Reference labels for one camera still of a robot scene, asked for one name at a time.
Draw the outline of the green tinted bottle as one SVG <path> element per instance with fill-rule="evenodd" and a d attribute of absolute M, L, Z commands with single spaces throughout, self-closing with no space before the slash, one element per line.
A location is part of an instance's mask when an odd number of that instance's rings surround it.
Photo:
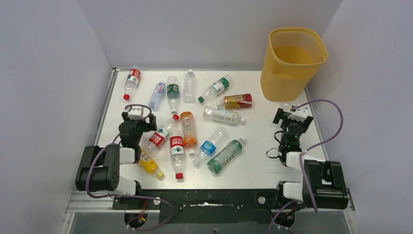
<path fill-rule="evenodd" d="M 208 161 L 207 167 L 209 170 L 214 175 L 218 175 L 235 156 L 241 153 L 245 143 L 246 138 L 244 137 L 230 141 L 218 154 Z"/>

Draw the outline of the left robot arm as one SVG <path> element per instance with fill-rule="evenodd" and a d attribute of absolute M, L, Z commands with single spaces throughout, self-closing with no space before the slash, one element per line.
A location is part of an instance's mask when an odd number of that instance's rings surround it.
<path fill-rule="evenodd" d="M 141 195 L 142 187 L 136 180 L 120 175 L 120 166 L 136 164 L 142 156 L 139 145 L 143 133 L 155 131 L 156 116 L 149 113 L 146 117 L 122 113 L 123 122 L 119 125 L 120 143 L 113 141 L 104 147 L 86 146 L 84 148 L 75 186 L 78 191 L 85 191 L 92 198 L 105 195 L 93 195 L 92 192 L 113 192 L 108 196 Z"/>

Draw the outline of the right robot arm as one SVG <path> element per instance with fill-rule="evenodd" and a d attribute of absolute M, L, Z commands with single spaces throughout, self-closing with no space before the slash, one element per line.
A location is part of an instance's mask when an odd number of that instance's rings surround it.
<path fill-rule="evenodd" d="M 339 162 L 309 156 L 301 149 L 300 137 L 313 118 L 305 108 L 278 108 L 273 123 L 281 128 L 277 159 L 285 167 L 302 173 L 301 182 L 281 181 L 274 194 L 280 208 L 297 201 L 308 208 L 344 210 L 349 196 Z"/>

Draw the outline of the amber tea bottle red label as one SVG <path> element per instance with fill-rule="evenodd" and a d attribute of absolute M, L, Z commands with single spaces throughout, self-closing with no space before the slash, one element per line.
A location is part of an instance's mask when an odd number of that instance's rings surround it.
<path fill-rule="evenodd" d="M 252 95 L 224 96 L 221 100 L 216 101 L 216 106 L 223 107 L 226 110 L 248 109 L 252 107 Z"/>

